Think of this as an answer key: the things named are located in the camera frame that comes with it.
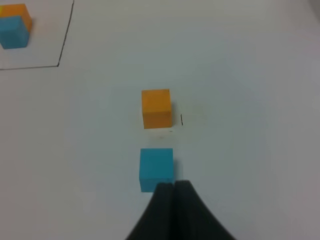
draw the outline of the white table surface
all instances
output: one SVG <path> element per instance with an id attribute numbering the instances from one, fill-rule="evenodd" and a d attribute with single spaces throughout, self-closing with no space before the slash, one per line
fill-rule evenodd
<path id="1" fill-rule="evenodd" d="M 172 132 L 142 128 L 156 88 Z M 144 147 L 172 147 L 178 179 L 238 240 L 320 239 L 308 1 L 76 0 L 60 67 L 0 72 L 0 238 L 123 240 L 151 198 Z"/>

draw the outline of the blue cube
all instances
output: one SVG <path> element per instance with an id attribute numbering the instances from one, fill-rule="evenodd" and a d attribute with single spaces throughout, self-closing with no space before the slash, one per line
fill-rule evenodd
<path id="1" fill-rule="evenodd" d="M 139 181 L 141 192 L 153 193 L 158 183 L 174 182 L 174 151 L 172 148 L 142 148 Z"/>
<path id="2" fill-rule="evenodd" d="M 29 32 L 21 16 L 0 17 L 0 44 L 4 49 L 24 48 Z"/>

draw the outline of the orange block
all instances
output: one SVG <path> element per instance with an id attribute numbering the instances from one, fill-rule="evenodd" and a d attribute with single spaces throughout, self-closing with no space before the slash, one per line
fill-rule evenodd
<path id="1" fill-rule="evenodd" d="M 172 127 L 169 89 L 143 90 L 141 98 L 144 129 Z"/>
<path id="2" fill-rule="evenodd" d="M 2 6 L 0 18 L 14 16 L 21 16 L 26 29 L 30 33 L 32 27 L 32 19 L 25 4 L 11 4 Z"/>

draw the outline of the black line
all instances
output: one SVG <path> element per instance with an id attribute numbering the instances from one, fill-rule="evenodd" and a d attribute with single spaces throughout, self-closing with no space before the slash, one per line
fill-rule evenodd
<path id="1" fill-rule="evenodd" d="M 71 13 L 70 13 L 70 18 L 69 18 L 69 22 L 68 22 L 68 27 L 66 28 L 64 41 L 63 41 L 63 45 L 62 45 L 62 49 L 61 49 L 61 53 L 60 53 L 60 57 L 59 57 L 59 61 L 58 61 L 57 67 L 59 67 L 59 65 L 60 65 L 60 60 L 62 58 L 62 53 L 63 53 L 64 48 L 65 48 L 67 35 L 68 35 L 68 32 L 69 32 L 69 27 L 70 27 L 70 23 L 71 23 L 72 13 L 74 12 L 74 5 L 75 5 L 75 0 L 73 0 L 72 6 L 71 6 Z"/>
<path id="2" fill-rule="evenodd" d="M 44 69 L 44 68 L 56 68 L 57 65 L 49 65 L 49 66 L 27 66 L 27 67 L 16 67 L 16 68 L 0 68 L 0 71 L 6 70 L 20 70 L 20 69 Z"/>

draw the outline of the cube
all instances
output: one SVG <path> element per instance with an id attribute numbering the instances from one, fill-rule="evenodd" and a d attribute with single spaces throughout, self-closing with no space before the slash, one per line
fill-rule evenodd
<path id="1" fill-rule="evenodd" d="M 143 90 L 141 98 L 144 129 L 172 127 L 169 89 Z"/>
<path id="2" fill-rule="evenodd" d="M 158 183 L 174 183 L 173 149 L 142 148 L 139 181 L 143 193 L 153 193 Z"/>
<path id="3" fill-rule="evenodd" d="M 0 6 L 0 44 L 4 49 L 28 45 L 32 19 L 25 4 Z"/>

